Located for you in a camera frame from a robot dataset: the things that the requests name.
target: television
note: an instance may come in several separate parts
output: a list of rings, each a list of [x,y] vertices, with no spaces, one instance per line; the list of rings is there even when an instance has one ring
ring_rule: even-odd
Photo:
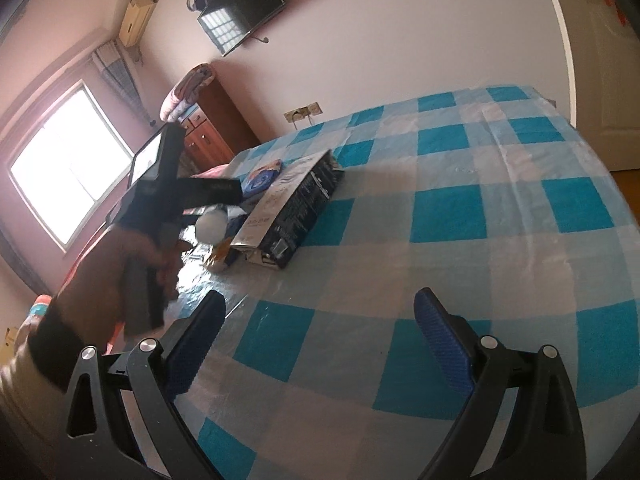
[[[223,56],[279,13],[284,0],[213,0],[198,22]]]

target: beige sleeve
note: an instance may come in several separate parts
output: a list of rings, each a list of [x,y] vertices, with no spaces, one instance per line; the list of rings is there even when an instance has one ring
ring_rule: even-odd
[[[35,367],[28,345],[0,370],[0,409],[32,460],[52,478],[64,394]]]

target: blue and white checkered fabric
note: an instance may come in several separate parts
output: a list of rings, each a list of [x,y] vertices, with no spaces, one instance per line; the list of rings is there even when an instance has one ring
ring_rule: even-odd
[[[327,148],[344,181],[286,269],[184,269],[185,314],[212,286],[230,313],[177,404],[216,467],[227,480],[417,478],[464,401],[413,320],[429,286],[478,333],[559,349],[593,475],[640,411],[640,234],[587,143],[532,88],[473,89],[312,126],[228,174]]]

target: cardboard box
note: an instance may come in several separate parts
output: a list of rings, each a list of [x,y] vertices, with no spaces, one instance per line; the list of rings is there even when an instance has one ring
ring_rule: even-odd
[[[316,224],[343,174],[331,150],[292,162],[265,192],[231,247],[253,263],[284,268]]]

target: wooden cabinet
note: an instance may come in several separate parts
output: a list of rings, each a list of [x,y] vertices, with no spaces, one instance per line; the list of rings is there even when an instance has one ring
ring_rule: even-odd
[[[186,153],[201,171],[228,164],[260,144],[219,81],[200,89],[198,106],[182,121]]]

